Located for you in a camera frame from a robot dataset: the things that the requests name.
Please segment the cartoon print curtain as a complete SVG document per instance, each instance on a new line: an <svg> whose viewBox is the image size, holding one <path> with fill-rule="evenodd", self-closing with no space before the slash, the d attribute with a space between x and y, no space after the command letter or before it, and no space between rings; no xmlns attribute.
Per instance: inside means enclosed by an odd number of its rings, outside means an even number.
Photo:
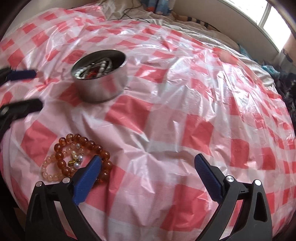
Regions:
<svg viewBox="0 0 296 241"><path fill-rule="evenodd" d="M282 73L295 74L295 46L295 37L291 34L278 56L278 65Z"/></svg>
<svg viewBox="0 0 296 241"><path fill-rule="evenodd" d="M141 0L140 3L146 11L158 15L168 16L175 5L176 0Z"/></svg>

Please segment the window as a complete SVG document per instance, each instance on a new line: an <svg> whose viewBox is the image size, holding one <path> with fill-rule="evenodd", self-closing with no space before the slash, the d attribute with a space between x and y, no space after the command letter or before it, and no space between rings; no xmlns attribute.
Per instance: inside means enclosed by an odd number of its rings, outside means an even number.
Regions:
<svg viewBox="0 0 296 241"><path fill-rule="evenodd" d="M236 25L250 25L280 52L292 35L283 16L269 1L217 1L229 11L225 15Z"/></svg>

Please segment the black puffer jacket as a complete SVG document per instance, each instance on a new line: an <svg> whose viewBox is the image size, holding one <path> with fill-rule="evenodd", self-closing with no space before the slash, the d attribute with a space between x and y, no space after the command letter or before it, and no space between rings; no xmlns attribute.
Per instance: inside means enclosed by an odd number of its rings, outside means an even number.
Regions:
<svg viewBox="0 0 296 241"><path fill-rule="evenodd" d="M282 74L276 83L291 118L295 118L295 74Z"/></svg>

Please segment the round stainless steel tin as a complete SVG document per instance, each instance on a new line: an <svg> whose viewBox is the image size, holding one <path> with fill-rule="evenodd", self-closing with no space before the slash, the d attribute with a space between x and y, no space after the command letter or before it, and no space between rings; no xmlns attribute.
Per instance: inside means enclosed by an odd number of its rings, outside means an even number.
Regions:
<svg viewBox="0 0 296 241"><path fill-rule="evenodd" d="M118 50L100 50L79 59L71 76L84 102L109 101L128 84L127 56Z"/></svg>

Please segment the cartoon print left curtain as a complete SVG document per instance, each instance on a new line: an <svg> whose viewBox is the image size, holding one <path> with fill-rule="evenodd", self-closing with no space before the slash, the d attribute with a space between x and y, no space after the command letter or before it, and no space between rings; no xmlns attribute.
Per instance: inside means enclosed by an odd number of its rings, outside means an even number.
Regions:
<svg viewBox="0 0 296 241"><path fill-rule="evenodd" d="M168 16L175 5L176 0L141 0L140 3L146 11L158 15Z"/></svg>

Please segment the light blue plastic bag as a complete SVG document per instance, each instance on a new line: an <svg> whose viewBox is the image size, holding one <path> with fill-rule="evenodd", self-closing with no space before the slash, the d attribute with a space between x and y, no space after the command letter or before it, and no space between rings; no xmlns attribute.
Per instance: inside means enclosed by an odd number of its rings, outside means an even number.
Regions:
<svg viewBox="0 0 296 241"><path fill-rule="evenodd" d="M275 70L275 68L270 65L269 63L267 62L263 62L263 64L259 63L259 61L257 60L254 60L251 55L247 52L247 50L245 48L243 48L240 44L238 44L239 46L239 52L240 54L246 56L247 58L255 61L257 64L259 64L261 66L261 68L266 71L267 73L269 73L269 75L274 79L274 80L278 80L279 77L280 77L280 72Z"/></svg>

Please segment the red white checkered plastic sheet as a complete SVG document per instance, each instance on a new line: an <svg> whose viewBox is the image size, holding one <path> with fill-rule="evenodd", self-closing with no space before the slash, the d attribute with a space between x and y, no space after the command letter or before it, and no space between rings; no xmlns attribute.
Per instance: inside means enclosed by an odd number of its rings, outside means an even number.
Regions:
<svg viewBox="0 0 296 241"><path fill-rule="evenodd" d="M70 71L104 49L127 55L128 86L88 104ZM168 27L108 21L92 5L22 24L1 41L7 65L39 75L5 84L1 103L44 102L1 144L1 173L23 211L58 139L78 133L113 163L109 182L80 206L104 240L194 240L217 208L195 171L198 153L240 182L261 180L274 234L295 212L295 134L285 103L229 52Z"/></svg>

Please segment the cartoon print right curtain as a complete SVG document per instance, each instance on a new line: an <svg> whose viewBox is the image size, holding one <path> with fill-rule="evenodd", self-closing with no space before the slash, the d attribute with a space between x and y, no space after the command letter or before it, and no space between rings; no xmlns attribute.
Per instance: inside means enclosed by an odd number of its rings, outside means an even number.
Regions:
<svg viewBox="0 0 296 241"><path fill-rule="evenodd" d="M278 56L278 65L282 73L295 74L295 46L295 37L291 34Z"/></svg>

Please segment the striped pillow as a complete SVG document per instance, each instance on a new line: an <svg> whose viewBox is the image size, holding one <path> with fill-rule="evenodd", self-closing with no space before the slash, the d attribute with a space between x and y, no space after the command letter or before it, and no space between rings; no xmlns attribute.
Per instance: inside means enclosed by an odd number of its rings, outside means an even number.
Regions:
<svg viewBox="0 0 296 241"><path fill-rule="evenodd" d="M174 11L171 12L172 16L179 21L183 21L183 22L194 22L194 23L198 23L202 26L204 26L205 28L207 28L208 30L214 30L217 32L220 32L217 28L215 28L213 25L210 25L207 22L198 20L196 18L192 18L190 16L182 16L182 15L178 15L177 13L175 13Z"/></svg>

